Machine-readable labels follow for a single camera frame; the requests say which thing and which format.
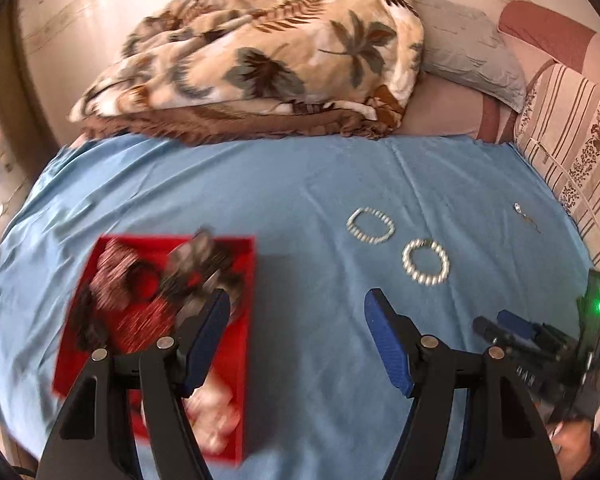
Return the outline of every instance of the blanket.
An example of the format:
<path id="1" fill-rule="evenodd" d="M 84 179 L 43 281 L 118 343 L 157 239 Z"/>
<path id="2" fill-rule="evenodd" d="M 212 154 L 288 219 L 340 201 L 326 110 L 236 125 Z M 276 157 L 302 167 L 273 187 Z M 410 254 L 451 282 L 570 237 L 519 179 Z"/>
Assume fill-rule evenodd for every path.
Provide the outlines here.
<path id="1" fill-rule="evenodd" d="M 177 139 L 189 146 L 230 140 L 280 139 L 291 135 L 318 137 L 340 134 L 375 140 L 384 137 L 387 132 L 383 123 L 367 121 L 353 110 L 282 116 L 240 113 L 224 105 L 167 108 L 114 117 L 93 114 L 82 121 L 81 127 L 80 132 L 87 139 L 142 133 L 149 137 Z"/>
<path id="2" fill-rule="evenodd" d="M 298 117 L 319 114 L 312 128 L 351 130 L 353 118 L 384 136 L 400 125 L 423 38 L 413 0 L 173 0 L 132 31 L 69 118 L 187 107 L 193 123 L 221 114 L 247 132 L 250 118 L 273 116 L 297 132 Z M 334 110 L 347 113 L 322 115 Z"/>

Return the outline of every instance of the red box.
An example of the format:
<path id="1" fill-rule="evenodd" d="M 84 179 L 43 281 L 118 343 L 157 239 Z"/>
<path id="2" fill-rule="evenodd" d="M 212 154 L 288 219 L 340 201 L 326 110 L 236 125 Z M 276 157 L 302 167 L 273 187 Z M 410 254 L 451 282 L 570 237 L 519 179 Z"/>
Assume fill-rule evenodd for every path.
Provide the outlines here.
<path id="1" fill-rule="evenodd" d="M 67 319 L 77 303 L 77 293 L 83 286 L 91 282 L 96 274 L 98 257 L 104 251 L 106 243 L 115 238 L 121 243 L 134 248 L 139 256 L 164 268 L 167 254 L 178 245 L 191 240 L 191 237 L 154 237 L 134 235 L 102 235 L 95 243 L 91 255 L 75 289 L 72 297 Z M 212 367 L 234 393 L 233 403 L 240 411 L 240 423 L 236 430 L 230 435 L 226 449 L 219 455 L 207 456 L 205 459 L 213 462 L 223 462 L 237 466 L 244 459 L 244 394 L 246 383 L 247 364 L 247 342 L 249 337 L 249 323 L 251 318 L 251 305 L 253 303 L 253 282 L 255 273 L 255 238 L 215 238 L 223 244 L 234 257 L 232 270 L 239 272 L 244 277 L 244 289 L 238 306 L 242 315 L 226 328 L 222 335 L 218 350 L 212 362 Z M 110 329 L 111 336 L 115 339 L 116 334 L 112 331 L 117 327 L 120 319 L 129 312 L 147 307 L 147 304 L 131 304 L 123 313 L 107 314 L 106 323 Z M 76 335 L 65 323 L 58 360 L 56 361 L 56 372 L 54 375 L 53 390 L 61 397 L 66 397 L 71 390 L 75 380 L 80 374 L 82 367 L 90 357 L 88 352 L 80 352 L 76 348 Z M 132 407 L 132 425 L 134 434 L 139 438 L 147 438 L 146 428 L 139 414 L 139 392 L 130 392 Z"/>

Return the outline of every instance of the wrinkled sheet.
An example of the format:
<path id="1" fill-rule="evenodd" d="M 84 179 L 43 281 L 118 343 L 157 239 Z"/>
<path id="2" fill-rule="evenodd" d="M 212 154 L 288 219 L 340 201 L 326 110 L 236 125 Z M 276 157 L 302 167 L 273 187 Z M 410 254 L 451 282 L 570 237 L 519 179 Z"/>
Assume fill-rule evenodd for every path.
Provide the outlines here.
<path id="1" fill-rule="evenodd" d="M 389 241 L 371 246 L 346 231 L 360 206 L 394 220 Z M 250 456 L 238 470 L 212 466 L 219 480 L 382 477 L 410 401 L 389 383 L 366 327 L 370 288 L 422 333 L 482 351 L 472 319 L 502 308 L 576 335 L 574 300 L 590 266 L 568 216 L 509 145 L 322 137 L 187 148 L 121 136 L 65 148 L 0 248 L 0 419 L 33 455 L 60 408 L 51 382 L 64 316 L 96 238 L 190 234 L 201 224 L 255 235 L 258 251 Z M 381 232 L 371 219 L 360 225 Z M 400 254 L 415 237 L 446 248 L 448 282 L 424 287 L 405 275 Z M 461 419 L 458 405 L 439 478 L 452 476 Z M 156 478 L 148 447 L 139 453 Z"/>

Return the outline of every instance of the floral blanket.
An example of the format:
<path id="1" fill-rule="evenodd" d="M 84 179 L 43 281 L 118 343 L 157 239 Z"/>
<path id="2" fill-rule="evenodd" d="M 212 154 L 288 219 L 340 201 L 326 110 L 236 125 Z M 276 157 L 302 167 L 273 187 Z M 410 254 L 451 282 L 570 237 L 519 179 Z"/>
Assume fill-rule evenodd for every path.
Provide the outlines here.
<path id="1" fill-rule="evenodd" d="M 400 124 L 424 32 L 413 0 L 173 0 L 142 20 L 69 119 L 165 108 L 241 118 L 350 110 Z"/>

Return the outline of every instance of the pink pillow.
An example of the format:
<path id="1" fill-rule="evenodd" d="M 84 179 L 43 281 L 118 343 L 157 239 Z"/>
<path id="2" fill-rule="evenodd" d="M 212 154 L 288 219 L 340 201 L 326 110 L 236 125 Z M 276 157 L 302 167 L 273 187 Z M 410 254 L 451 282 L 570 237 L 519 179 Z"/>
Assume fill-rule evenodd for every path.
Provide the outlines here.
<path id="1" fill-rule="evenodd" d="M 589 41 L 595 34 L 571 18 L 520 0 L 507 4 L 498 29 L 544 50 L 577 72 L 582 70 Z"/>
<path id="2" fill-rule="evenodd" d="M 525 75 L 527 91 L 544 70 L 555 63 L 555 59 L 544 50 L 509 34 L 502 34 L 505 44 L 518 59 Z M 500 107 L 498 142 L 513 140 L 514 124 L 518 114 L 507 106 Z"/>
<path id="3" fill-rule="evenodd" d="M 496 142 L 499 123 L 500 102 L 497 99 L 424 73 L 416 83 L 402 123 L 394 134 L 469 135 L 485 142 Z"/>

